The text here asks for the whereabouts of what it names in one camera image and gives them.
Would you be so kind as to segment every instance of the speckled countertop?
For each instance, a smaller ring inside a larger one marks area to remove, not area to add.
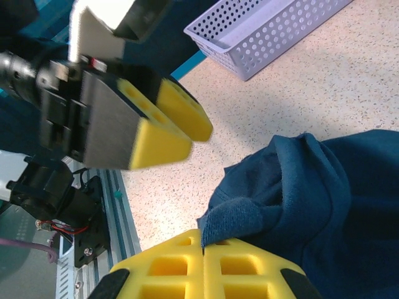
[[[248,82],[206,59],[181,83],[214,135],[184,163],[123,174],[142,249],[196,228],[223,168],[275,134],[399,130],[399,6],[355,0]]]

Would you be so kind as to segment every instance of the yellow gripper pad with holes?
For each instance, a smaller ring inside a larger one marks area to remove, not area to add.
[[[203,250],[199,230],[116,264],[92,295],[102,290],[115,295],[104,299],[321,299],[296,264],[238,239]]]
[[[149,99],[125,79],[94,74],[85,79],[90,82],[84,92],[94,101],[83,160],[87,167],[138,169],[179,162],[188,158],[194,141],[211,137],[213,127],[202,106],[176,82],[161,79],[155,92],[147,92]]]

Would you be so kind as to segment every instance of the white plastic basket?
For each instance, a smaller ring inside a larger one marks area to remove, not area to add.
[[[352,1],[220,0],[184,32],[248,80]]]

